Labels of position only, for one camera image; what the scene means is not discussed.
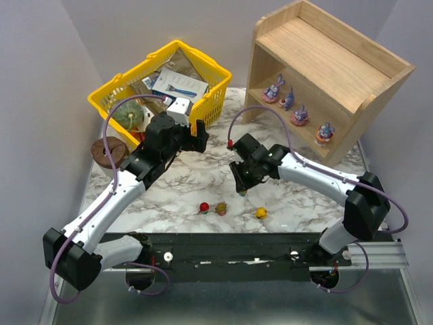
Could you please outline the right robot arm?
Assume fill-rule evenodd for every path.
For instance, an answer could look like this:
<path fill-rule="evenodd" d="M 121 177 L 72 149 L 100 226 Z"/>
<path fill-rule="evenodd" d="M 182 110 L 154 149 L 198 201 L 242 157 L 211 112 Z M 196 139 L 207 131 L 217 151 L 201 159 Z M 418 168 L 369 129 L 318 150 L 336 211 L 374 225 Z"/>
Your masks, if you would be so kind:
<path fill-rule="evenodd" d="M 229 149 L 237 156 L 230 163 L 235 190 L 245 192 L 266 177 L 304 185 L 344 207 L 344 216 L 322 231 L 310 249 L 313 259 L 330 260 L 345 246 L 357 240 L 372 240 L 390 210 L 380 193 L 383 187 L 376 175 L 343 173 L 315 163 L 279 144 L 266 149 L 249 133 Z"/>

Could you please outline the olive brown toy figure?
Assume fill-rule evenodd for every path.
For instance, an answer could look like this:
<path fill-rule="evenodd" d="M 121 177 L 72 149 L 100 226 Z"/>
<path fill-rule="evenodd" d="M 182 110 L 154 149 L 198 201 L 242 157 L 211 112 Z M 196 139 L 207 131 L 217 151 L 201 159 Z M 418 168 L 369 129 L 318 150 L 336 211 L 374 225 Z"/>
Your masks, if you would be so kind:
<path fill-rule="evenodd" d="M 227 204 L 224 202 L 220 202 L 215 206 L 214 211 L 220 215 L 224 216 L 227 213 Z"/>

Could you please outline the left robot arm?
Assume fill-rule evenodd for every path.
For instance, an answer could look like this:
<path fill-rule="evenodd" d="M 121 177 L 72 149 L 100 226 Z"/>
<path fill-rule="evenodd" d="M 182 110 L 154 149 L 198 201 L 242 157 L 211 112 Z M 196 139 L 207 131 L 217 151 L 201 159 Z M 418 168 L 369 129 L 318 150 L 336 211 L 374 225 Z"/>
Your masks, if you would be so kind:
<path fill-rule="evenodd" d="M 102 242 L 119 215 L 166 171 L 177 152 L 203 153 L 209 134 L 196 121 L 196 134 L 166 113 L 154 116 L 145 140 L 122 163 L 100 196 L 62 230 L 50 228 L 43 236 L 45 264 L 78 291 L 85 290 L 107 268 L 133 262 L 149 252 L 150 242 L 139 234 Z"/>

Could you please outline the bunny holding strawberry cake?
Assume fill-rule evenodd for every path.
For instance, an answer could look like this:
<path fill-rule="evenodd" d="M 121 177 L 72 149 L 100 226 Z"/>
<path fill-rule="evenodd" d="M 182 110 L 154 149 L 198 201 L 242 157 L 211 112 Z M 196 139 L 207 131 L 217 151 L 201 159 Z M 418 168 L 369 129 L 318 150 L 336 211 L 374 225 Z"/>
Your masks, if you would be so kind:
<path fill-rule="evenodd" d="M 285 111 L 288 111 L 294 104 L 294 90 L 293 87 L 290 86 L 289 93 L 279 101 L 279 107 Z"/>

